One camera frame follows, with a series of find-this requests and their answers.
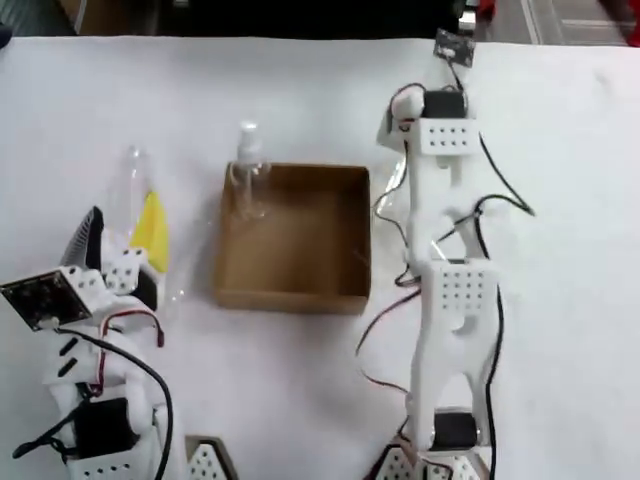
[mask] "floor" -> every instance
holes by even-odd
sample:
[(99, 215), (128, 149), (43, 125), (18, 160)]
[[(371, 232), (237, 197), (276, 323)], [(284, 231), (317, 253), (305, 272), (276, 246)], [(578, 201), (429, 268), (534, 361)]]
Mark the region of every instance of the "floor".
[[(625, 45), (634, 26), (628, 0), (496, 0), (479, 40), (545, 45)], [(0, 21), (17, 35), (72, 33), (57, 0), (0, 0)]]
[(544, 45), (626, 45), (634, 18), (627, 0), (496, 0), (479, 39)]

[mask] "white table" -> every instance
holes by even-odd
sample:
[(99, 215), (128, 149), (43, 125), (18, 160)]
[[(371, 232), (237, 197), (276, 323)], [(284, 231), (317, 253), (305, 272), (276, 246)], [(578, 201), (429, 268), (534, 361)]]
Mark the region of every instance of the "white table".
[[(362, 478), (404, 414), (353, 357), (365, 324), (401, 294), (397, 239), (374, 229), (359, 319), (230, 312), (207, 292), (211, 224), (242, 119), (261, 123), (275, 161), (368, 165), (379, 189), (397, 160), (375, 145), (381, 113), (406, 82), (442, 86), (431, 50), (416, 40), (15, 39), (0, 52), (0, 280), (54, 265), (120, 153), (147, 148), (180, 260), (172, 293), (185, 291), (164, 320), (167, 346), (149, 346), (148, 358), (187, 432), (221, 436), (242, 479)], [(622, 478), (640, 454), (638, 78), (631, 49), (492, 44), (466, 78), (496, 161), (539, 214), (485, 222), (508, 280), (498, 478)], [(499, 188), (488, 167), (478, 185)], [(0, 477), (63, 479), (47, 449), (10, 460), (55, 409), (40, 383), (41, 339), (4, 301), (0, 311)], [(403, 307), (373, 334), (370, 372), (407, 384), (418, 317), (418, 304)], [(464, 396), (455, 385), (447, 394)]]

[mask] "clear plastic bottle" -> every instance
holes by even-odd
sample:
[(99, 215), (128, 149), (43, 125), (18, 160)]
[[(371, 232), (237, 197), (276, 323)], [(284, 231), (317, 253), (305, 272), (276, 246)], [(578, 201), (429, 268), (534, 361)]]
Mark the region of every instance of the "clear plastic bottle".
[(263, 194), (268, 186), (270, 171), (271, 164), (263, 155), (257, 124), (243, 122), (240, 125), (238, 154), (230, 170), (236, 210), (242, 218), (257, 219), (267, 214)]

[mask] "brown cardboard box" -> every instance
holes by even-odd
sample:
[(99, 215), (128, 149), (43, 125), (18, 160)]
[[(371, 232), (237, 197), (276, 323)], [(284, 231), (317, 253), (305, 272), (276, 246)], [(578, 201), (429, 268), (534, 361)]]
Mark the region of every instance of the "brown cardboard box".
[(260, 220), (224, 184), (213, 291), (226, 308), (359, 314), (371, 289), (369, 172), (274, 164)]
[[(59, 0), (73, 25), (81, 0)], [(128, 35), (135, 33), (132, 7), (138, 0), (87, 0), (79, 35)]]

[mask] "yellow object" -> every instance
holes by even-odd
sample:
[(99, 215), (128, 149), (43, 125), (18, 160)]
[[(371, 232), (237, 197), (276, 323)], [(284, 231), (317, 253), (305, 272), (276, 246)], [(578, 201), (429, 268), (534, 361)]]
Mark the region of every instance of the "yellow object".
[(169, 226), (167, 214), (156, 192), (147, 195), (138, 225), (131, 236), (131, 247), (147, 250), (149, 263), (160, 273), (169, 269)]

